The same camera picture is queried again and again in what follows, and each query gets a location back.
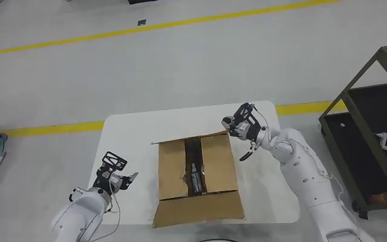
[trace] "cardboard box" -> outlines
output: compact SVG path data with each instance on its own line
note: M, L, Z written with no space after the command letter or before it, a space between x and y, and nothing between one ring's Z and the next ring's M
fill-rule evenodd
M159 204L153 227L244 217L227 132L158 145ZM203 166L200 193L193 190L192 162L198 171Z

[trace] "floor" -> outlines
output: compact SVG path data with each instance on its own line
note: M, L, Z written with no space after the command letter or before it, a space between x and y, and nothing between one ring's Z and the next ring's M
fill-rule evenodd
M0 50L292 0L4 0ZM182 25L0 54L0 129L105 120L118 113L270 100L276 105L333 100L386 45L383 0L343 0L261 15ZM378 65L360 85L383 82ZM319 113L279 116L300 130L325 166L336 167L320 135ZM55 213L86 186L100 131L10 139L0 166L1 241L54 241ZM349 198L345 194L345 203ZM387 241L387 212L359 221ZM102 226L99 235L113 230ZM151 229L120 226L104 241L314 241L302 212L294 224L207 223Z

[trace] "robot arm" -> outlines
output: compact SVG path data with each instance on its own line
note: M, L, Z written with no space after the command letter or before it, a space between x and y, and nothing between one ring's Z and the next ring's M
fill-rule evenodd
M250 157L259 146L271 152L280 162L290 189L310 213L320 241L373 242L337 200L330 182L332 177L302 134L295 129L283 129L271 138L269 127L261 126L252 118L253 110L256 110L254 104L245 103L234 116L222 120L231 136L250 141L250 149L240 161Z
M114 173L122 171L126 164L126 160L111 152L105 154L92 188L87 191L82 188L74 189L69 196L71 203L54 217L51 228L58 234L56 242L90 241L101 224L104 213L111 210L107 209L112 202L111 196L115 197L119 190L128 189L138 174L125 177ZM81 196L73 200L74 192Z

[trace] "white table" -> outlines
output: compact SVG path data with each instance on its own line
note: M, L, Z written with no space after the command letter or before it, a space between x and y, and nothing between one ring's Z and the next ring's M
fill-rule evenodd
M173 140L223 131L222 118L232 116L241 103L184 108L145 113L119 114L106 119L89 187L96 179L102 157L111 151L128 161L121 174L139 175L127 191L117 193L121 207L120 224L152 224L158 205L158 146L151 142ZM273 136L280 130L275 106L268 101L254 102L265 116ZM255 113L260 124L264 119ZM299 218L298 200L288 187L279 162L263 149L247 161L239 162L249 142L231 138L236 177L246 220L221 223L293 223ZM116 224L117 214L106 214L103 224Z

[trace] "yellow line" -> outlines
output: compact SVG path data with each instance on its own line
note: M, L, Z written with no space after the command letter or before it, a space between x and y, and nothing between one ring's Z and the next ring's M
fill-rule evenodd
M282 6L276 6L276 7L267 7L267 8L260 8L260 9L254 9L254 10L247 10L247 11L239 11L236 13L225 13L222 15L214 15L214 16L207 16L202 18L195 18L195 19L187 19L187 20L181 20L181 21L175 21L175 22L168 22L164 24L155 24L155 25L149 25L144 27L138 27L138 28L130 28L127 30L119 30L109 33L102 33L102 34L94 34L89 36L81 36L77 38L72 39L62 39L57 41L49 41L44 42L40 44L33 44L33 45L24 45L19 47L13 47L13 48L7 48L0 50L0 54L10 53L10 52L16 52L16 51L22 51L22 50L29 50L29 49L37 49L37 48L44 48L54 45L65 45L75 42L82 42L82 41L91 41L94 39L102 39L102 38L108 38L108 37L114 37L114 36L120 36L124 34L133 34L133 33L139 33L139 32L145 32L145 31L151 31L151 30L159 30L162 28L171 28L181 25L188 25L188 24L197 24L202 22L209 22L209 21L216 21L221 19L230 19L230 18L240 18L250 15L260 15L263 13L272 13L275 11L286 11L296 8L304 8L304 7L311 7L314 5L321 5L321 4L327 4L331 2L339 2L341 0L310 0L307 2L297 2L294 4L287 4Z
M307 114L307 113L322 113L324 112L331 102L315 102L315 103L302 103L291 105L276 106L278 115L295 115L295 114ZM346 106L340 101L333 111L344 111ZM104 121L96 121L90 123L74 123L70 125L53 125L37 128L21 128L21 129L8 129L0 130L8 135L9 138L15 137L27 137L27 136L44 136L47 134L66 134L69 132L86 132L86 131L98 131L102 130Z
M44 136L47 134L66 134L69 132L86 132L102 130L104 121L90 123L74 123L70 125L53 125L36 128L21 128L2 130L9 138L26 136Z
M301 104L290 104L290 105L281 105L276 106L278 115L296 115L296 114L306 114L306 113L322 113L327 110L328 106L332 102L311 102L311 103L301 103ZM344 111L346 106L342 100L340 100L332 109L332 111Z

